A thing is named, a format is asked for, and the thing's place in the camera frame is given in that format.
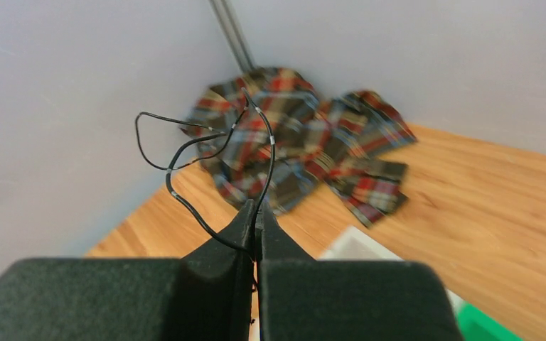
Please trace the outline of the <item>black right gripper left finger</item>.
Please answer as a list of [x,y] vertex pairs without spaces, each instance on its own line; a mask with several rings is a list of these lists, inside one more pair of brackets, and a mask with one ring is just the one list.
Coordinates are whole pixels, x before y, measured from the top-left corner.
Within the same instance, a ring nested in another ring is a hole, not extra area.
[[180,259],[22,259],[0,276],[0,340],[247,340],[252,275],[213,239]]

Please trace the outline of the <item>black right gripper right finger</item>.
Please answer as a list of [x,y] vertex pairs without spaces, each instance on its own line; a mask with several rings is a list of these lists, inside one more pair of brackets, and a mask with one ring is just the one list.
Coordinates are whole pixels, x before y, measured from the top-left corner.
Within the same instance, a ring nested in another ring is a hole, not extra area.
[[262,340],[462,340],[444,284],[418,261],[316,260],[263,205],[256,219]]

